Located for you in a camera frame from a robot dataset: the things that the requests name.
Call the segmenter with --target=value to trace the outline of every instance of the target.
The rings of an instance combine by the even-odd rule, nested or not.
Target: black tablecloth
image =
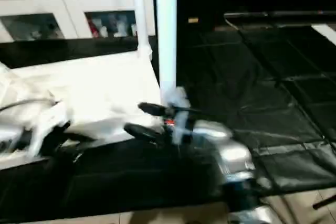
[[[309,27],[191,33],[181,40],[178,84],[205,112],[200,118],[225,123],[250,148],[262,195],[336,185],[336,46]],[[157,74],[155,38],[151,44]],[[21,67],[135,48],[132,40],[20,42],[0,45],[0,55],[3,63]],[[214,171],[207,151],[129,140],[87,150],[75,163],[58,158],[1,171],[0,218],[216,201],[221,192]]]

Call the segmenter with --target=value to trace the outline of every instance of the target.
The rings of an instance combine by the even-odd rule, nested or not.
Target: tiled floor
[[[336,203],[319,210],[313,210],[312,204],[336,194],[336,188],[320,191],[286,195],[294,215],[300,224],[334,224],[336,223]],[[267,202],[286,219],[287,223],[295,223],[278,196],[268,197]],[[194,207],[153,209],[121,214],[93,216],[76,219],[34,222],[38,224],[221,224],[226,223],[224,204],[214,203]]]

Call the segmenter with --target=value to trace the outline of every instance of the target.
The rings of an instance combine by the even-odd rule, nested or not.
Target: black cable
[[[10,108],[15,107],[15,106],[24,105],[24,104],[28,104],[28,103],[35,103],[35,102],[47,102],[47,103],[50,103],[50,105],[55,105],[56,104],[56,102],[51,100],[51,99],[27,99],[27,100],[22,100],[22,101],[19,101],[19,102],[13,102],[9,105],[3,106],[3,107],[0,108],[0,112],[2,112],[4,110],[7,110],[7,109],[10,109]]]

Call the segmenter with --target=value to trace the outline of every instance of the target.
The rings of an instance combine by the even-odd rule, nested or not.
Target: red object
[[[175,125],[175,122],[172,119],[167,119],[167,120],[164,121],[164,123],[167,124],[167,125],[170,125],[170,126],[174,126]]]
[[[99,38],[99,32],[93,24],[92,20],[88,19],[88,24],[92,33],[93,38]]]

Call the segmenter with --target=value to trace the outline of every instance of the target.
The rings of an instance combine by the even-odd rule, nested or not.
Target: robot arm
[[[229,209],[229,223],[282,224],[275,212],[254,193],[254,170],[249,149],[233,140],[232,132],[220,123],[199,120],[192,139],[206,142],[220,170],[223,194]]]
[[[188,122],[188,113],[192,110],[186,107],[171,105],[166,108],[148,103],[142,103],[139,107],[144,112],[164,117],[164,134],[171,136],[173,144],[183,144],[182,139],[187,136],[196,146],[211,149],[218,165],[224,201],[229,209],[229,223],[282,224],[276,213],[263,205],[256,195],[255,166],[251,153],[245,145],[233,139],[231,130],[217,122],[205,120]],[[126,124],[125,130],[133,136],[151,142],[159,134],[154,130],[132,124]]]

